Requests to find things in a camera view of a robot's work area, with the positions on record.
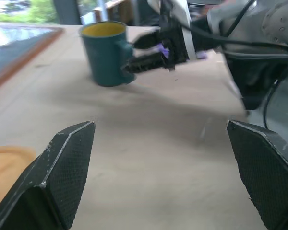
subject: mug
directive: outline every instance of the mug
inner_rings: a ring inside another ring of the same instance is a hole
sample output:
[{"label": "mug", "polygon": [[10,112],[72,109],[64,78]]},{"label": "mug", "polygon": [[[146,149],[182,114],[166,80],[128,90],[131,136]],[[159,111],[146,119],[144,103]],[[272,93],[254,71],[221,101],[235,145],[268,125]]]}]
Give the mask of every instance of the mug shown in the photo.
[{"label": "mug", "polygon": [[113,87],[135,79],[133,74],[122,70],[133,56],[132,45],[127,42],[126,28],[120,22],[100,22],[80,29],[93,81],[100,86]]}]

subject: cable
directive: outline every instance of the cable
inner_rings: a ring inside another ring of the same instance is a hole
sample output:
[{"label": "cable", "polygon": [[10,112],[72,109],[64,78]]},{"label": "cable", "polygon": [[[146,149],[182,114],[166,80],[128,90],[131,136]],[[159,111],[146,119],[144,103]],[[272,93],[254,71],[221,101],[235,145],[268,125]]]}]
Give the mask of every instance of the cable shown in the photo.
[{"label": "cable", "polygon": [[175,20],[177,23],[179,23],[179,25],[190,31],[193,32],[195,34],[197,34],[198,36],[204,37],[204,38],[208,38],[211,40],[214,40],[216,42],[219,42],[220,45],[223,44],[235,44],[235,45],[243,45],[243,46],[258,46],[258,47],[268,47],[268,48],[277,48],[277,49],[282,49],[288,52],[288,46],[284,46],[284,45],[279,45],[279,44],[274,44],[274,43],[264,43],[264,42],[244,42],[244,41],[238,41],[238,40],[231,40],[229,38],[223,37],[223,36],[219,36],[219,35],[212,35],[202,29],[199,29],[195,26],[189,27],[187,25],[185,25],[184,23],[180,22],[179,20],[177,20],[176,18],[172,18],[173,20]]},{"label": "cable", "polygon": [[[226,35],[229,36],[232,31],[236,28],[237,24],[240,22],[241,18],[243,15],[246,13],[248,8],[253,4],[253,0],[250,0],[247,5],[242,9],[242,11],[239,13],[238,17],[236,18],[235,22],[231,25],[229,30],[227,31]],[[184,23],[180,22],[177,18],[173,18],[182,28],[197,34],[198,36],[204,37],[211,39],[213,41],[219,42],[220,45],[224,44],[236,44],[236,45],[244,45],[244,46],[257,46],[257,47],[269,47],[269,48],[277,48],[277,49],[282,49],[288,52],[288,46],[284,45],[278,45],[274,43],[262,43],[262,42],[244,42],[244,41],[237,41],[237,40],[231,40],[228,39],[227,37],[222,37],[219,35],[212,35],[209,34],[208,32],[201,30],[193,25],[187,26]],[[269,105],[269,102],[275,93],[275,91],[278,89],[280,83],[288,76],[288,66],[285,68],[285,70],[282,72],[280,78],[275,82],[273,85],[267,100],[265,101],[264,105],[264,112],[263,112],[263,119],[264,119],[264,127],[268,129],[268,124],[267,124],[267,108]]]},{"label": "cable", "polygon": [[248,9],[250,8],[250,6],[252,6],[254,4],[256,0],[250,0],[244,7],[243,9],[240,11],[240,13],[238,14],[236,20],[234,21],[234,23],[230,26],[230,28],[228,29],[227,33],[225,34],[225,37],[229,37],[230,34],[234,31],[234,29],[236,28],[236,26],[238,25],[238,23],[240,22],[240,20],[242,19],[242,17],[245,15],[246,11],[248,11]]},{"label": "cable", "polygon": [[274,85],[272,86],[272,89],[267,97],[267,100],[264,103],[264,111],[263,111],[263,120],[264,120],[264,127],[266,129],[268,128],[268,122],[267,122],[267,111],[268,111],[268,106],[269,103],[271,101],[272,96],[274,95],[274,93],[276,92],[276,90],[278,89],[278,87],[280,86],[280,83],[286,79],[286,77],[288,76],[288,65],[287,67],[284,69],[284,71],[282,72],[281,76],[279,79],[277,79],[274,83]]}]

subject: wooden table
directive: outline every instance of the wooden table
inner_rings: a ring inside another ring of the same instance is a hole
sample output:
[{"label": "wooden table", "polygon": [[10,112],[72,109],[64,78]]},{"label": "wooden table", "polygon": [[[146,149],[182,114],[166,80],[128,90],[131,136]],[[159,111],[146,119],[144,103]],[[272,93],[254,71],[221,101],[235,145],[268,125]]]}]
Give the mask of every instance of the wooden table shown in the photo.
[{"label": "wooden table", "polygon": [[[243,116],[222,56],[102,88],[78,26],[0,87],[0,145],[39,153],[58,131],[95,120],[90,170],[72,229],[264,230],[225,132]],[[130,39],[149,28],[131,27]]]}]

